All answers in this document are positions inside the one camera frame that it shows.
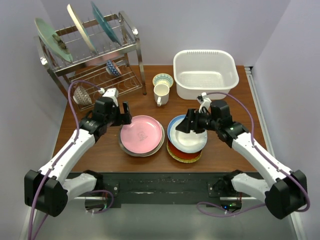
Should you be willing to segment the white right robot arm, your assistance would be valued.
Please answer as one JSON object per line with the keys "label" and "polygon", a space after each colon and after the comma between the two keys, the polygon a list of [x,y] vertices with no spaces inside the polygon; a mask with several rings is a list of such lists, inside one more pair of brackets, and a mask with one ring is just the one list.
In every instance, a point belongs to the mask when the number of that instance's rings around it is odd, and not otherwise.
{"label": "white right robot arm", "polygon": [[227,196],[240,192],[254,197],[280,220],[310,208],[307,177],[302,171],[292,171],[266,151],[245,126],[233,120],[224,100],[201,98],[199,101],[200,108],[188,109],[175,129],[185,134],[216,132],[222,142],[242,155],[262,177],[256,179],[240,170],[233,171],[222,185]]}

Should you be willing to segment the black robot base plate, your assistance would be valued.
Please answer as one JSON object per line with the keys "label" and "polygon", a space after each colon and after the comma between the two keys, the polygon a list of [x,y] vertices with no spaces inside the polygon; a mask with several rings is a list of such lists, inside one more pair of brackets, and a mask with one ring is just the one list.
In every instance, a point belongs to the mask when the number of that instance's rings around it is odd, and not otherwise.
{"label": "black robot base plate", "polygon": [[235,212],[244,206],[245,193],[227,188],[225,172],[102,172],[95,189],[106,193],[88,194],[87,203],[112,204],[120,208],[125,204],[195,205],[209,202]]}

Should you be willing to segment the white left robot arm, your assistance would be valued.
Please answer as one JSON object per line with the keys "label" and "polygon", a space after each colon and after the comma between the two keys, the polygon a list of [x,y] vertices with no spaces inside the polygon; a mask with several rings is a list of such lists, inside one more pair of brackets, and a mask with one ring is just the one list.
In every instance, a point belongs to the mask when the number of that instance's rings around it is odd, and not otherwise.
{"label": "white left robot arm", "polygon": [[81,119],[61,150],[38,171],[24,176],[24,203],[52,217],[58,216],[72,199],[90,193],[99,196],[104,190],[103,177],[92,170],[68,179],[68,175],[84,155],[103,136],[108,127],[129,125],[132,116],[128,102],[120,111],[115,97],[100,97]]}

